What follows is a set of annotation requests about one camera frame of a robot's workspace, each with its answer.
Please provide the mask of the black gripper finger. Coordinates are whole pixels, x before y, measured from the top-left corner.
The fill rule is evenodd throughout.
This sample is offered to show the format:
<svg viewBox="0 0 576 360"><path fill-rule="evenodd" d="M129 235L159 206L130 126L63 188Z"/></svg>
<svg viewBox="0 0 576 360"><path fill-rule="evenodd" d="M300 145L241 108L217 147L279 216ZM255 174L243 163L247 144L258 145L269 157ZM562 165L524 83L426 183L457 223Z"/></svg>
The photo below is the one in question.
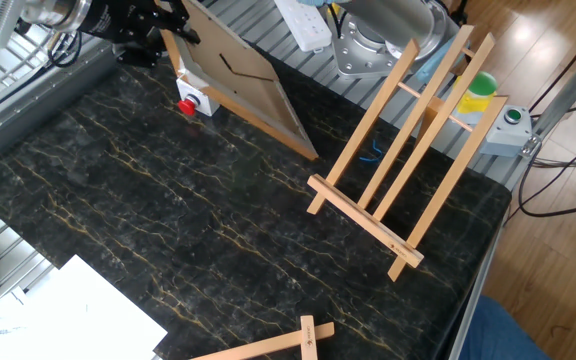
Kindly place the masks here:
<svg viewBox="0 0 576 360"><path fill-rule="evenodd" d="M192 44L201 42L198 33L190 26L190 15L185 7L173 7L171 11L159 7L152 15L157 28L169 30Z"/></svg>
<svg viewBox="0 0 576 360"><path fill-rule="evenodd" d="M141 68L154 68L164 53L162 40L146 43L113 44L112 53L120 64Z"/></svg>

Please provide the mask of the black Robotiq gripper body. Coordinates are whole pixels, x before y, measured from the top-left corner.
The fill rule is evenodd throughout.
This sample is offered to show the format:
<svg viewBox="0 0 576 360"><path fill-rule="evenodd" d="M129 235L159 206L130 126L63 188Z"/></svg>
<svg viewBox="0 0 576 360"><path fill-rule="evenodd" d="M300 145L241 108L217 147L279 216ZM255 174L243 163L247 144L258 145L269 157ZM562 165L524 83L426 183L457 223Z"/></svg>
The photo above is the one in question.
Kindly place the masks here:
<svg viewBox="0 0 576 360"><path fill-rule="evenodd" d="M160 35L151 35L159 7L153 0L92 0L78 30L113 44L162 50Z"/></svg>

